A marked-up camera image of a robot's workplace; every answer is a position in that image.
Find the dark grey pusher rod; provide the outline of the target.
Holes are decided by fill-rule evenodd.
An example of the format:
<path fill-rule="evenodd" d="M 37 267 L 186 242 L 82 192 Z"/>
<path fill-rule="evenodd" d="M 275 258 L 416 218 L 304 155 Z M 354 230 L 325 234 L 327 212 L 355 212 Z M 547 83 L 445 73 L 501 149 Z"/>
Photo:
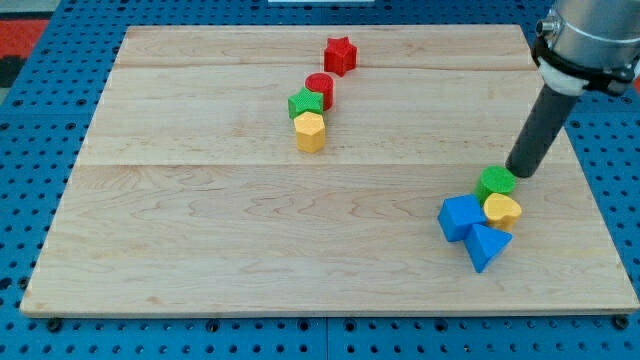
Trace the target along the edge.
<path fill-rule="evenodd" d="M 548 85 L 542 87 L 505 162 L 513 175 L 529 178 L 535 174 L 578 99 Z"/>

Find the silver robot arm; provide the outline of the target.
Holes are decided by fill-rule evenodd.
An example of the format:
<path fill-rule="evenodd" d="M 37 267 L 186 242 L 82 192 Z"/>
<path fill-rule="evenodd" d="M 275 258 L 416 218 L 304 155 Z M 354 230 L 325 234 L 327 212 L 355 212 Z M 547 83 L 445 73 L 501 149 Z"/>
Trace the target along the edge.
<path fill-rule="evenodd" d="M 536 24 L 531 56 L 544 80 L 505 162 L 533 176 L 579 98 L 620 96 L 639 77 L 639 0 L 557 0 Z"/>

